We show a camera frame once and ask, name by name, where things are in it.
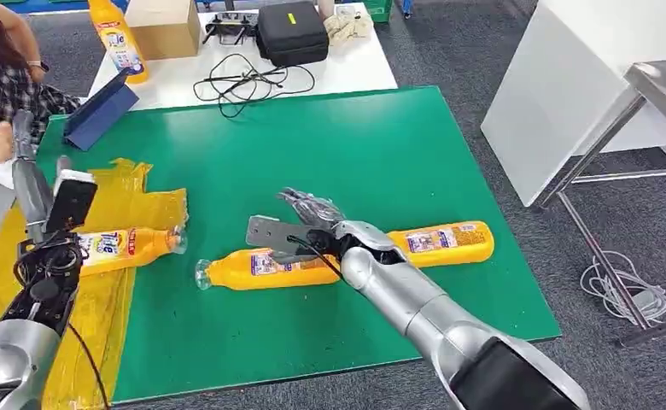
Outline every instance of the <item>plaid shirt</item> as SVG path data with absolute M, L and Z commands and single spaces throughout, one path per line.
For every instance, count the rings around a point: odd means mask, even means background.
M 67 96 L 50 85 L 35 83 L 24 68 L 0 62 L 0 122 L 10 122 L 18 109 L 31 111 L 34 144 L 41 142 L 50 115 L 71 114 L 78 107 L 78 98 Z

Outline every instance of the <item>yellow plastic sheet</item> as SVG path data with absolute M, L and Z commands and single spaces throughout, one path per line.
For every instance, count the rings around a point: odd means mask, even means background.
M 187 220 L 186 191 L 145 193 L 149 164 L 113 161 L 109 169 L 90 170 L 99 186 L 81 232 L 145 226 L 171 229 Z M 24 240 L 25 221 L 17 206 L 0 229 L 0 317 L 20 286 L 12 273 L 17 243 Z M 112 399 L 124 347 L 135 269 L 84 277 L 71 323 L 84 338 Z M 44 391 L 43 409 L 103 408 L 94 372 L 79 341 L 68 331 L 61 342 Z

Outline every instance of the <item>cardboard box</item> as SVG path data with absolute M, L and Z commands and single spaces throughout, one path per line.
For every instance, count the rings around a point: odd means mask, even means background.
M 197 56 L 201 28 L 194 0 L 131 0 L 125 21 L 146 60 Z

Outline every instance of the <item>bottle cap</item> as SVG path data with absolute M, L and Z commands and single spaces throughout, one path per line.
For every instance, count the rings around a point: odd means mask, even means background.
M 167 247 L 178 255 L 187 250 L 187 232 L 182 226 L 175 226 L 167 233 Z
M 195 284 L 200 290 L 209 289 L 213 283 L 210 281 L 210 277 L 207 275 L 207 267 L 212 264 L 211 261 L 207 259 L 200 259 L 195 265 Z

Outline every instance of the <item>robotic arm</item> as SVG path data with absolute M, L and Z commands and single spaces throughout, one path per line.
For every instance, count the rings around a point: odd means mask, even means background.
M 41 397 L 67 328 L 84 259 L 71 230 L 84 224 L 96 192 L 91 175 L 58 164 L 52 192 L 37 168 L 29 125 L 32 114 L 14 117 L 16 199 L 28 239 L 19 244 L 14 275 L 21 291 L 0 319 L 0 410 L 41 408 Z
M 309 194 L 288 188 L 281 196 L 310 225 L 253 216 L 248 243 L 272 248 L 283 262 L 334 255 L 342 278 L 433 366 L 453 408 L 590 409 L 584 390 L 559 366 L 460 307 L 375 226 L 345 220 Z

